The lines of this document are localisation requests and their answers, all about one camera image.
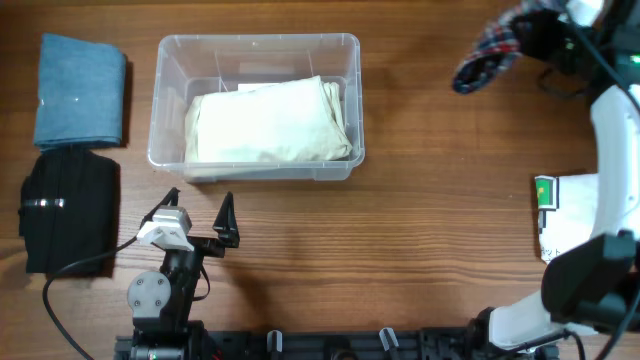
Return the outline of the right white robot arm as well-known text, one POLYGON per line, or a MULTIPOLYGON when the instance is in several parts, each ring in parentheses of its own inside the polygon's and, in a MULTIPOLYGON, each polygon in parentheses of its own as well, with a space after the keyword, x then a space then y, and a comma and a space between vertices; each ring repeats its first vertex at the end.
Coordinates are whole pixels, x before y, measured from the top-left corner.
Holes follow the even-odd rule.
POLYGON ((522 56, 583 81, 597 146, 595 221, 585 243, 550 262, 538 292, 472 321, 465 354, 546 358, 561 340, 604 333, 606 357, 639 329, 639 5, 523 1, 486 26, 452 87, 480 90, 522 56))

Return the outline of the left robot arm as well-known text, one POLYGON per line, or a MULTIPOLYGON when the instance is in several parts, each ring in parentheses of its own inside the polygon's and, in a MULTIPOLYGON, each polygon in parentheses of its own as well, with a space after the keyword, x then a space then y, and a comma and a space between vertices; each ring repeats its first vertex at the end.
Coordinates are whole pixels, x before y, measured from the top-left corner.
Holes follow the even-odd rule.
POLYGON ((185 208, 178 205, 179 190, 173 188, 147 214, 135 237, 145 245, 164 251, 157 271, 138 275, 127 292, 134 332, 130 339, 119 338, 116 359, 221 359, 222 351, 208 335, 204 323, 191 321, 200 278, 208 275, 206 257, 222 258, 228 248, 240 242, 234 197, 227 193, 212 225, 215 237, 189 234, 192 222, 185 208))

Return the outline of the plaid cloth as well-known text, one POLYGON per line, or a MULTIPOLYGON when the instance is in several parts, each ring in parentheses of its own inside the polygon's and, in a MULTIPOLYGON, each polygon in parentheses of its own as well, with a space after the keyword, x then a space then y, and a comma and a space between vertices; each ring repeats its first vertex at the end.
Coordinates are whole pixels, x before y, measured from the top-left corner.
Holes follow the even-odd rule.
POLYGON ((478 91, 525 56, 520 52, 520 43, 511 30, 510 23, 518 15, 543 9, 555 11, 559 15, 562 13, 562 8, 555 1, 522 0, 487 23, 472 51, 456 69, 452 89, 459 94, 478 91))

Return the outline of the clear plastic storage container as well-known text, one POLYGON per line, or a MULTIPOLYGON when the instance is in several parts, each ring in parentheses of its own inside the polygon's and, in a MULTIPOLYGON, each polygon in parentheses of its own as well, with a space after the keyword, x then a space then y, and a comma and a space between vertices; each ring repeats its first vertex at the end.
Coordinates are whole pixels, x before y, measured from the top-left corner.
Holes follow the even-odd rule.
POLYGON ((189 183, 229 180, 340 181, 365 158, 360 43, 349 33, 169 35, 161 40, 147 159, 189 183), (353 149, 334 161, 188 163, 185 118, 194 97, 319 76, 339 84, 353 149))

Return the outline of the white printed cloth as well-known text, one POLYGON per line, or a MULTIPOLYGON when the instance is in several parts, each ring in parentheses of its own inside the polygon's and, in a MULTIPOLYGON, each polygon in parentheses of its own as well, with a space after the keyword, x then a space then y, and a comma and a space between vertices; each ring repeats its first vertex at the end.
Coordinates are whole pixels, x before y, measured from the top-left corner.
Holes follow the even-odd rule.
POLYGON ((540 258, 554 258, 589 240, 598 199, 598 175, 534 178, 540 258))

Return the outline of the cream cloth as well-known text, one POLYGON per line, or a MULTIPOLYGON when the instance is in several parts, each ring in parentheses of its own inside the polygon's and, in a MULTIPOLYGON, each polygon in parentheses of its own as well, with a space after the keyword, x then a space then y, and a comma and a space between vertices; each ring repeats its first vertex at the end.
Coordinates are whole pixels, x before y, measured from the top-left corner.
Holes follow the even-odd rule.
POLYGON ((340 86, 319 76, 197 96, 185 117, 185 161, 308 162, 352 150, 340 86))

